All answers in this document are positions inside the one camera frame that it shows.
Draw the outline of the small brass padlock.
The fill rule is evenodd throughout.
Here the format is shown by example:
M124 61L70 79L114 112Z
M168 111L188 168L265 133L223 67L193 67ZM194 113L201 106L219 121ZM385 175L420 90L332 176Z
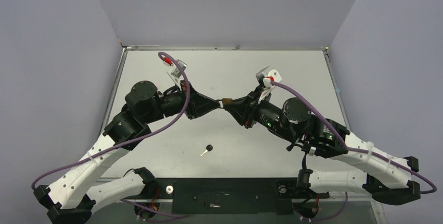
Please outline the small brass padlock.
M220 104L220 106L223 108L224 106L233 103L233 99L232 98L222 98L222 99L217 99L217 102Z

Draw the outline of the black-headed key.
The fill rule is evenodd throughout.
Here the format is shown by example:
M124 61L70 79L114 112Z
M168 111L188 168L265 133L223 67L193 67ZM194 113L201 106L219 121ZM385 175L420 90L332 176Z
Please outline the black-headed key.
M203 155L205 155L206 153L208 153L208 152L210 152L212 150L213 150L213 146L211 144L209 144L209 145L207 145L205 147L205 150L200 154L200 156L203 156Z

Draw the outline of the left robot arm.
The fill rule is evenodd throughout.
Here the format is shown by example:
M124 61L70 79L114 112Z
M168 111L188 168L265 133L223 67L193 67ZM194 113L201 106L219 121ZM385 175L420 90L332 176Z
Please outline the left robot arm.
M184 82L169 93L158 91L151 81L136 83L125 96L125 105L104 128L96 143L71 168L50 185L34 190L52 223L86 223L101 208L130 196L149 198L157 194L157 180L146 168L95 186L95 182L120 158L151 133L149 123L184 112L195 119L220 108L214 99L196 92Z

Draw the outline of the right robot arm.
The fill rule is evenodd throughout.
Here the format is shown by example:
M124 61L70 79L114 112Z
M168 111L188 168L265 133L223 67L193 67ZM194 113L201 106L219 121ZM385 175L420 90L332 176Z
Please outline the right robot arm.
M301 169L294 183L299 195L353 192L394 206L420 199L420 185L412 180L412 173L418 170L416 158L397 158L380 151L344 125L318 117L297 97L287 99L281 107L272 104L270 97L259 87L239 99L222 99L221 104L245 128L258 123L288 141L288 151L298 147L307 155L353 167L341 172Z

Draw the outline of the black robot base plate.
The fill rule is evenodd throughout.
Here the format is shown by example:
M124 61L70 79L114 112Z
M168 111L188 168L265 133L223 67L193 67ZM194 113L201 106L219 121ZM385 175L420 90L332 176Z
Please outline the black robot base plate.
M171 200L172 213L196 214L293 214L293 201L329 198L329 193L296 190L296 178L158 178L148 193L133 200ZM220 208L205 208L204 202Z

